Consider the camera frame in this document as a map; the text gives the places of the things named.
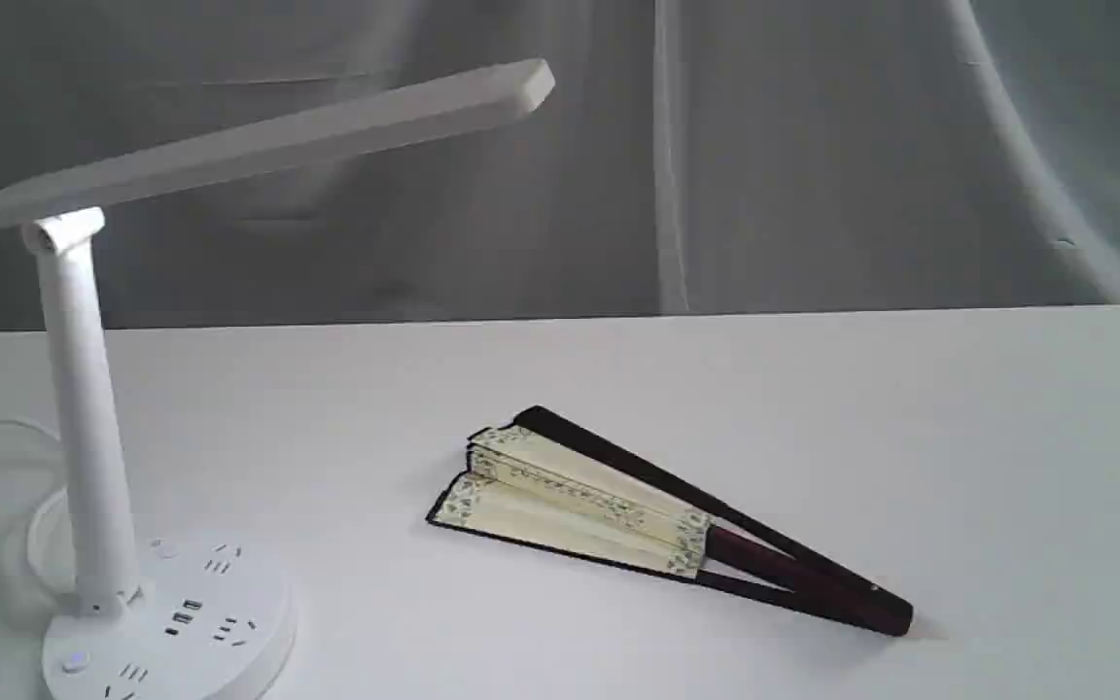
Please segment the white desk lamp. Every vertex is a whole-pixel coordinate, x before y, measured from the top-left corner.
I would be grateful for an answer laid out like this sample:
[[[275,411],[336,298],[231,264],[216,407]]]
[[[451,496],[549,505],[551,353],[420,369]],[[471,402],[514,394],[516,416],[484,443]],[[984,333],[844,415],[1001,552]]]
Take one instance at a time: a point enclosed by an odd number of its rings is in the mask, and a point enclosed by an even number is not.
[[[74,542],[74,592],[43,641],[53,699],[258,699],[283,672],[298,628],[292,584],[256,545],[136,536],[90,248],[105,209],[515,123],[553,88],[545,59],[520,59],[0,190],[0,228],[17,227],[37,265]]]

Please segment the cream folding paper fan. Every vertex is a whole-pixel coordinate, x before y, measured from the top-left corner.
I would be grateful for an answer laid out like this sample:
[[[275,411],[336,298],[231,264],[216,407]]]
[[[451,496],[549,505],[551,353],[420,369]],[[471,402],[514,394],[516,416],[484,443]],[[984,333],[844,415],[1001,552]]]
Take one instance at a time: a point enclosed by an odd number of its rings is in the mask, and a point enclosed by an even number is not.
[[[541,404],[484,427],[431,526],[900,638],[911,603]]]

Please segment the grey backdrop curtain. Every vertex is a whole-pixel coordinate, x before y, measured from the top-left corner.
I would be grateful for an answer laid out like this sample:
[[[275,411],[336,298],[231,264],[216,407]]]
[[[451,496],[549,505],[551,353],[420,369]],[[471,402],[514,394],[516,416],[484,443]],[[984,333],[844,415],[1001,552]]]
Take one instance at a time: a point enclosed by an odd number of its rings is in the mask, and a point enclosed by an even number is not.
[[[528,58],[517,124],[108,209],[105,324],[1120,302],[1120,1],[0,1],[0,188]]]

